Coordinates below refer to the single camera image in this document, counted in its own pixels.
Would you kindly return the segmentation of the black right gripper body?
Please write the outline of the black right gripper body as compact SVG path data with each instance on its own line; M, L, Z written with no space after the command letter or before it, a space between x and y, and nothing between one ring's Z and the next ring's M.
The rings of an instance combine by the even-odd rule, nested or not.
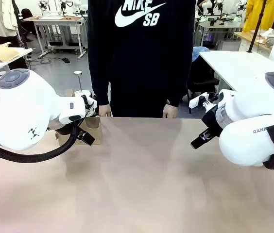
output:
M202 122L207 126L207 129L202 132L205 140L211 140L214 137L219 137L222 132L222 127L216 120L217 106L212 107L202 118Z

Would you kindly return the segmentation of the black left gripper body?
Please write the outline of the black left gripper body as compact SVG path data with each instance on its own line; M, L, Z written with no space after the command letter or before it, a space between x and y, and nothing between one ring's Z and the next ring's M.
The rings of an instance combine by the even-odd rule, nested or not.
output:
M71 123L64 125L63 123L61 123L58 120L52 120L49 123L49 129L55 130L56 132L58 132L61 135L68 135L68 134L76 135L78 132L78 123L71 122Z

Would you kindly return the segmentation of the person's right hand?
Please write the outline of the person's right hand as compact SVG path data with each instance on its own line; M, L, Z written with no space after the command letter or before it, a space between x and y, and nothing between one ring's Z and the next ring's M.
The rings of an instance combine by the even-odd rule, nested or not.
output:
M99 106L100 117L110 117L111 114L112 114L112 111L111 111L111 106L109 104Z

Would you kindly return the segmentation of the person's left hand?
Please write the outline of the person's left hand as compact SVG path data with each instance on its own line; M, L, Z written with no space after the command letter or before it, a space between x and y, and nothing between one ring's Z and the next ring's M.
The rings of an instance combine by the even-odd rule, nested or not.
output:
M166 104L163 109L163 118L177 118L178 108Z

